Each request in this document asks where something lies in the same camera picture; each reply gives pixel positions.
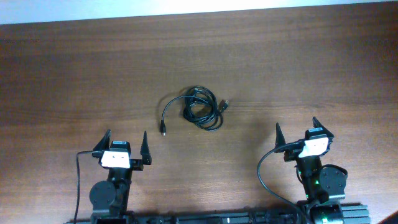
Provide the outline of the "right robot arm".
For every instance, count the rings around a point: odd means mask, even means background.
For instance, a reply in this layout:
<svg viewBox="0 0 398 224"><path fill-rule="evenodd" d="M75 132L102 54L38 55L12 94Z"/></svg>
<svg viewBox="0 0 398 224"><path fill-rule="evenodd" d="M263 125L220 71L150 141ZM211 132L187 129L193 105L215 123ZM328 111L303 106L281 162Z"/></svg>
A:
<svg viewBox="0 0 398 224"><path fill-rule="evenodd" d="M283 153L285 162L296 162L296 175L303 185L306 200L298 203L303 217L312 223L343 223L340 201L345 198L348 171L325 164L321 157L330 150L334 135L316 118L313 128L303 139L287 143L279 124L276 124L276 153Z"/></svg>

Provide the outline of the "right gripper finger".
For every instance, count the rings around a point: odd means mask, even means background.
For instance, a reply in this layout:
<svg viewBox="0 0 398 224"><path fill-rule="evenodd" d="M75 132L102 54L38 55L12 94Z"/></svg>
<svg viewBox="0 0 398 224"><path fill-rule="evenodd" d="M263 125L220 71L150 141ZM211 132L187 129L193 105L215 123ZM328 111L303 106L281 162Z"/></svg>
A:
<svg viewBox="0 0 398 224"><path fill-rule="evenodd" d="M323 133L326 134L329 139L333 139L335 137L334 134L324 127L324 125L322 125L315 116L312 118L312 123L314 128L321 128Z"/></svg>
<svg viewBox="0 0 398 224"><path fill-rule="evenodd" d="M283 135L283 132L281 130L279 123L276 123L276 125L275 125L275 132L276 132L275 148L285 145L286 144L285 137Z"/></svg>

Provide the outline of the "black USB cable short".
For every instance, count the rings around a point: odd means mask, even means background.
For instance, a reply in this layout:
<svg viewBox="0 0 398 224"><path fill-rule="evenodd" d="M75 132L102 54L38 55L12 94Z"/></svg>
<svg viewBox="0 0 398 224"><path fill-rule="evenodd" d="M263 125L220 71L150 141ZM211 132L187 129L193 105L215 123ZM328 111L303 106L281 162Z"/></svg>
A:
<svg viewBox="0 0 398 224"><path fill-rule="evenodd" d="M164 110L163 110L163 112L162 112L162 116L161 116L161 120L160 120L160 126L159 126L159 131L160 131L160 133L161 133L162 136L165 136L165 135L167 134L167 129L166 129L166 125L165 125L165 112L167 111L167 108L168 108L174 101L177 101L177 100L180 100L180 99L186 99L186 98L188 98L188 99L198 99L198 97L196 97L196 96L182 95L182 96L178 96L178 97L173 98L172 100L170 100L170 101L166 104L166 106L165 106L165 108L164 108Z"/></svg>

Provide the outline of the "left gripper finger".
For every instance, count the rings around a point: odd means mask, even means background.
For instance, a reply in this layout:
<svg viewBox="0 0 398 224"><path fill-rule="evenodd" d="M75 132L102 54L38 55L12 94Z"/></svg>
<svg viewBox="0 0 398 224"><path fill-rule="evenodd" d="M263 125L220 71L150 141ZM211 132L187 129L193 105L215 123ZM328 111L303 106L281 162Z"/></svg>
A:
<svg viewBox="0 0 398 224"><path fill-rule="evenodd" d="M142 145L141 145L141 150L140 150L141 156L142 156L142 163L143 164L152 164L152 156L150 154L150 149L148 145L148 138L147 138L147 132L144 132L143 135L143 140L142 140Z"/></svg>
<svg viewBox="0 0 398 224"><path fill-rule="evenodd" d="M102 139L99 141L99 143L93 148L93 151L99 152L99 151L106 151L109 149L109 142L111 138L111 130L108 129Z"/></svg>

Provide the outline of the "black USB cable long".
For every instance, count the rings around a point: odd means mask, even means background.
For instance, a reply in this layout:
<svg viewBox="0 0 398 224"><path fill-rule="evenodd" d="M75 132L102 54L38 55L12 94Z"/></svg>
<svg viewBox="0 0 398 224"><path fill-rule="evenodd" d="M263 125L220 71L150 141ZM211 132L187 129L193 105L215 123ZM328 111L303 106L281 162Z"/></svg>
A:
<svg viewBox="0 0 398 224"><path fill-rule="evenodd" d="M223 112L229 106L227 101L218 103L215 94L203 86L189 88L183 98L183 117L188 122L208 132L222 127Z"/></svg>

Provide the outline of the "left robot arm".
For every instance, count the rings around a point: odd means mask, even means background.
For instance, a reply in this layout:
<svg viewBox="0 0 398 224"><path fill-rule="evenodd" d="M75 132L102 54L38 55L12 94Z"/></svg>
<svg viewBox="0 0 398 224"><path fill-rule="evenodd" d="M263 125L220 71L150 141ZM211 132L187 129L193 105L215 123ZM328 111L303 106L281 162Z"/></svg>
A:
<svg viewBox="0 0 398 224"><path fill-rule="evenodd" d="M112 141L110 130L93 148L91 155L99 160L102 168L108 170L108 177L90 190L89 198L93 206L90 222L133 223L134 215L127 210L132 173L152 164L147 134L143 135L140 159L131 158L129 142Z"/></svg>

